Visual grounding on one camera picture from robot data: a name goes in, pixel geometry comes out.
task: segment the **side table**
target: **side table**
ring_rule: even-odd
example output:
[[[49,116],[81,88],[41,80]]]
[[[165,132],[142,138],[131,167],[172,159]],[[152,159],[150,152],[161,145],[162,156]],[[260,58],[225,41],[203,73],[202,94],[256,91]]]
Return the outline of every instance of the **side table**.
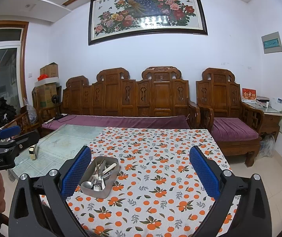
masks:
[[[282,112],[276,111],[273,108],[265,108],[255,103],[245,104],[264,112],[264,122],[261,126],[259,135],[263,138],[267,134],[272,134],[276,141],[280,129],[279,121],[281,120]]]

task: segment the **purple cushion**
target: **purple cushion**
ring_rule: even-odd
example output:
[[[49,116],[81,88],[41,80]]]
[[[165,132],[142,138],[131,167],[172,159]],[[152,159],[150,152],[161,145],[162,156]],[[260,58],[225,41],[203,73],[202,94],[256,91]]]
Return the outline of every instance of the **purple cushion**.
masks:
[[[57,130],[64,124],[79,126],[99,127],[125,127],[125,128],[154,128],[154,129],[189,129],[185,116],[176,117],[107,117],[107,116],[85,116],[69,115],[58,121],[43,124],[43,128]]]
[[[211,135],[215,141],[249,141],[258,133],[238,118],[215,118]]]

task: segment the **stack of boxes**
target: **stack of boxes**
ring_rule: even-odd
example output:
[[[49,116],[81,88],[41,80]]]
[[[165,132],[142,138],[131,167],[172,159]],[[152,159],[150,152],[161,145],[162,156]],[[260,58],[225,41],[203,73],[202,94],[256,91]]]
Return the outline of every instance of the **stack of boxes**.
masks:
[[[51,97],[57,94],[56,83],[59,81],[58,64],[51,63],[40,69],[40,74],[46,74],[49,78],[35,82],[35,91],[38,92],[40,109],[55,106]]]

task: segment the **orange print tablecloth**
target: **orange print tablecloth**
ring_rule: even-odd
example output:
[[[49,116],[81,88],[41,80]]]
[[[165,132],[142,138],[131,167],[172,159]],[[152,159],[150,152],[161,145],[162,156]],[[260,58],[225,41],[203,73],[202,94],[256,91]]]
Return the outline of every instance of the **orange print tablecloth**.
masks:
[[[194,145],[230,169],[208,130],[105,128],[89,147],[93,158],[120,161],[113,189],[102,200],[77,188],[66,201],[90,236],[190,236],[214,203],[189,162]],[[227,232],[238,202],[236,196],[219,235]]]

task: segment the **metal tray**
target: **metal tray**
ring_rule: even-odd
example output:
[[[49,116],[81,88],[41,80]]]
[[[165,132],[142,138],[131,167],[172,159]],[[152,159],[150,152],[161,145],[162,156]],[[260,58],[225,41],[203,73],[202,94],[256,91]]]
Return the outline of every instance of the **metal tray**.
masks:
[[[106,161],[106,165],[110,166],[111,164],[116,163],[116,167],[113,169],[113,172],[111,174],[111,176],[108,178],[107,183],[105,181],[105,188],[102,191],[94,191],[88,188],[85,188],[83,186],[81,186],[81,191],[91,197],[95,197],[98,199],[106,199],[113,187],[114,182],[117,179],[117,175],[120,171],[120,166],[119,166],[119,161],[116,158],[111,158],[111,157],[103,157],[103,156],[98,156],[96,157],[91,164],[89,165],[89,167],[86,169],[84,175],[82,176],[79,185],[81,185],[83,182],[88,181],[90,179],[90,177],[94,174],[95,172],[95,161],[97,164],[100,164],[102,162],[102,160]]]

